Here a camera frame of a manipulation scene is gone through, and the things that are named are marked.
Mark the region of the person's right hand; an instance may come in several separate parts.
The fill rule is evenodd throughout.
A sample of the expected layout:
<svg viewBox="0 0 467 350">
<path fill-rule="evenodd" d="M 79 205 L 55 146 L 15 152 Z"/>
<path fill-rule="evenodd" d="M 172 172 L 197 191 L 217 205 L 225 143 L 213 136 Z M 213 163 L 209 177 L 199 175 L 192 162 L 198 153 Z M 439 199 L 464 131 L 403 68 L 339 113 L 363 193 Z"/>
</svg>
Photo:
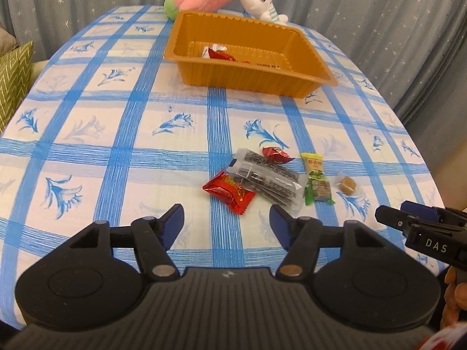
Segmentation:
<svg viewBox="0 0 467 350">
<path fill-rule="evenodd" d="M 447 270 L 445 283 L 448 286 L 444 294 L 446 304 L 440 322 L 442 329 L 459 321 L 460 313 L 466 310 L 467 302 L 467 285 L 457 283 L 457 270 L 454 267 L 449 267 Z"/>
</svg>

